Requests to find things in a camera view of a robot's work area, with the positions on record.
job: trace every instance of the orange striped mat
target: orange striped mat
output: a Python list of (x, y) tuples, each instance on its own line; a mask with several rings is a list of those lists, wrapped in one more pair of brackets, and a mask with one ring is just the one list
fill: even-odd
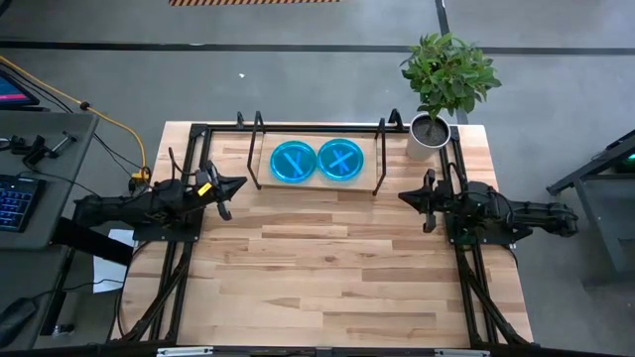
[(339, 0), (170, 0), (170, 6), (335, 3)]

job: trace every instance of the white paper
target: white paper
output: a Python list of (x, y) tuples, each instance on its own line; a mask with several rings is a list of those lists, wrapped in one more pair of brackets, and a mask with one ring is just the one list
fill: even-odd
[[(132, 240), (134, 231), (126, 229), (111, 229), (108, 233), (108, 238), (119, 241), (130, 247), (135, 245)], [(126, 279), (126, 266), (107, 261), (103, 258), (93, 257), (92, 269), (94, 271), (94, 283), (101, 282), (104, 279), (110, 279), (118, 282), (123, 282)], [(121, 289), (123, 284), (115, 282), (102, 282), (100, 284), (93, 285), (92, 291), (97, 293), (110, 292), (113, 290)]]

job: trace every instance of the white pot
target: white pot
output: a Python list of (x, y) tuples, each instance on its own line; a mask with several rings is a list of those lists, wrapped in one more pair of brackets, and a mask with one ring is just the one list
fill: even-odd
[(417, 160), (417, 161), (425, 161), (430, 156), (438, 153), (439, 149), (444, 147), (445, 144), (447, 144), (447, 142), (449, 141), (449, 125), (444, 120), (444, 118), (440, 116), (437, 117), (437, 120), (443, 125), (445, 125), (446, 131), (447, 131), (447, 137), (445, 138), (443, 144), (437, 145), (437, 146), (430, 146), (420, 142), (417, 138), (415, 138), (415, 135), (413, 134), (413, 127), (415, 125), (415, 122), (418, 120), (430, 120), (430, 116), (427, 113), (418, 114), (410, 123), (410, 134), (408, 135), (408, 145), (406, 146), (406, 153), (408, 154), (408, 157), (410, 159)]

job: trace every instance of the potted plant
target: potted plant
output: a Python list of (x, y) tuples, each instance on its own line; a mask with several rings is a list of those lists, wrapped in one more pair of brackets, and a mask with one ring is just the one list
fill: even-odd
[(414, 160), (425, 160), (449, 141), (449, 126), (439, 116), (446, 109), (453, 116), (457, 110), (474, 110), (476, 101), (487, 100), (487, 91), (501, 85), (494, 77), (493, 59), (483, 51), (467, 45), (452, 33), (421, 37), (419, 46), (410, 47), (412, 55), (402, 65), (422, 105), (410, 124), (406, 151)]

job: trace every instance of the green leaves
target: green leaves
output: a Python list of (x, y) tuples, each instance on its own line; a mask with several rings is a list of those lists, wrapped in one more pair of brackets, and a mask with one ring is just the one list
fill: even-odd
[(432, 118), (443, 109), (449, 115), (458, 109), (469, 113), (476, 101), (487, 100), (489, 89), (501, 86), (493, 60), (452, 34), (421, 36), (419, 45), (409, 50), (412, 55), (400, 65), (408, 66), (402, 75), (419, 93), (422, 105), (417, 110), (427, 111)]

